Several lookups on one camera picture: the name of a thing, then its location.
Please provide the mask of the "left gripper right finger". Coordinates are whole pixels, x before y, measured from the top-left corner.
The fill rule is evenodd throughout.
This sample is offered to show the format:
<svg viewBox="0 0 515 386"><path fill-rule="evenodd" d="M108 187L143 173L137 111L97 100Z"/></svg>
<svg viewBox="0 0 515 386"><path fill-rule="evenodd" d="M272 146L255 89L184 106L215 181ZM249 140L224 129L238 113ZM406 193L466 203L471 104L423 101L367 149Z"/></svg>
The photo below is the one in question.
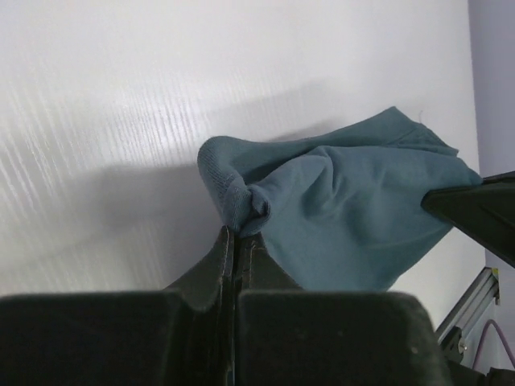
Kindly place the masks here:
<svg viewBox="0 0 515 386"><path fill-rule="evenodd" d="M237 247L237 385L448 385L431 319L399 292L315 292L271 259L260 236Z"/></svg>

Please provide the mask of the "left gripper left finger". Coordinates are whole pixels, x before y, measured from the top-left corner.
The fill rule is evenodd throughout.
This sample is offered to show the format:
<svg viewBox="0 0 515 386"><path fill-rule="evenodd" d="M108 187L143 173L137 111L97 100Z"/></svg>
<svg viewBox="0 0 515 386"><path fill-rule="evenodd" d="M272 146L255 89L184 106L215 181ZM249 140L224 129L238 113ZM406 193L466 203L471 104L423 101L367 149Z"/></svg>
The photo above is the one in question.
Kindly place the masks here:
<svg viewBox="0 0 515 386"><path fill-rule="evenodd" d="M2 384L230 384L234 244L161 290L2 298Z"/></svg>

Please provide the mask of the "grey blue t shirt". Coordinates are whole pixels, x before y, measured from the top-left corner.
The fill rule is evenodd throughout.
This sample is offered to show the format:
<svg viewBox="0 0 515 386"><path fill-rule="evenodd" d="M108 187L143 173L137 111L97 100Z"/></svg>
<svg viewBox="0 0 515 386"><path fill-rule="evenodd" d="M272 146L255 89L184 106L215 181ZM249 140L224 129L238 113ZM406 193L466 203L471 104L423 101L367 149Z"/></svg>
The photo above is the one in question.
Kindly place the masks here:
<svg viewBox="0 0 515 386"><path fill-rule="evenodd" d="M262 236L306 290L389 289L451 229L422 208L426 193L482 182L394 107L313 138L210 138L197 165L224 225Z"/></svg>

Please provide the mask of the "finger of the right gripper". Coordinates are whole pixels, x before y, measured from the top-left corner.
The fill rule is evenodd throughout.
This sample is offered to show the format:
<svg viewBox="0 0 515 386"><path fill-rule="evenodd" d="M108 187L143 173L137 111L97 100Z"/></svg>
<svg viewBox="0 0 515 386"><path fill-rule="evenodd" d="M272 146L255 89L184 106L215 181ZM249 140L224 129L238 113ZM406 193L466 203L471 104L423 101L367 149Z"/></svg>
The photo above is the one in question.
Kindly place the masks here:
<svg viewBox="0 0 515 386"><path fill-rule="evenodd" d="M514 266L514 173L487 177L474 187L429 191L421 206Z"/></svg>

